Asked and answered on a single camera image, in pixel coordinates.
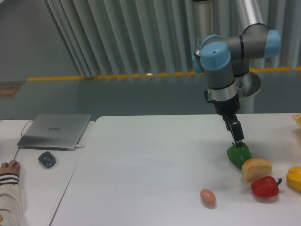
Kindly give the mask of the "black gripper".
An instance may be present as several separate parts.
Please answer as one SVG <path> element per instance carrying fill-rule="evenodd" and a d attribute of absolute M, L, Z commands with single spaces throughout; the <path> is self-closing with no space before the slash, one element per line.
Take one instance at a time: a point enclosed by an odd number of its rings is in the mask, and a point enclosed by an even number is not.
<path fill-rule="evenodd" d="M 222 119 L 225 122 L 227 131 L 232 133 L 235 146 L 242 146 L 244 134 L 241 127 L 241 123 L 239 121 L 232 121 L 232 115 L 235 115 L 236 112 L 240 109 L 238 95 L 235 95 L 234 97 L 226 101 L 213 100 L 213 105 L 215 108 L 215 112 L 218 115 L 222 115 Z"/>

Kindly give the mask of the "person's hand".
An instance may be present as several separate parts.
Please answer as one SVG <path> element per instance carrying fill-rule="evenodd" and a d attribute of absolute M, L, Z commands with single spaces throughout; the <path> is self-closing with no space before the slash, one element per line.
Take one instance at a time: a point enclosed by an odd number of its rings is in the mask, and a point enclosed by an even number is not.
<path fill-rule="evenodd" d="M 10 162 L 2 163 L 0 167 L 0 174 L 11 174 L 11 175 L 20 175 L 20 162 L 16 160 L 11 160 Z"/>

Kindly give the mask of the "white striped sleeve forearm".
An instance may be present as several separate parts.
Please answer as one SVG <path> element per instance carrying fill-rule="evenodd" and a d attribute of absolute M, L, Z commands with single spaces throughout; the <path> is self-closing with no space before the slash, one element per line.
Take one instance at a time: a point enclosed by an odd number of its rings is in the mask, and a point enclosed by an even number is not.
<path fill-rule="evenodd" d="M 19 226 L 22 218 L 22 197 L 17 174 L 0 175 L 0 225 Z"/>

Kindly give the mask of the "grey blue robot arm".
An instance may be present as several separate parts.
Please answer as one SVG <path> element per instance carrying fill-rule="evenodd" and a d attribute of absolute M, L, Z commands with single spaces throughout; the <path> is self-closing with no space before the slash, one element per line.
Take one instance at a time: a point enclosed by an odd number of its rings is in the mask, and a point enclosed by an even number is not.
<path fill-rule="evenodd" d="M 196 72 L 205 74 L 208 90 L 204 92 L 226 128 L 234 144 L 242 146 L 244 134 L 236 113 L 240 108 L 238 85 L 250 89 L 249 61 L 280 54 L 281 37 L 277 30 L 267 28 L 258 0 L 234 2 L 241 35 L 222 38 L 212 31 L 212 1 L 192 1 L 196 46 L 192 52 Z"/>

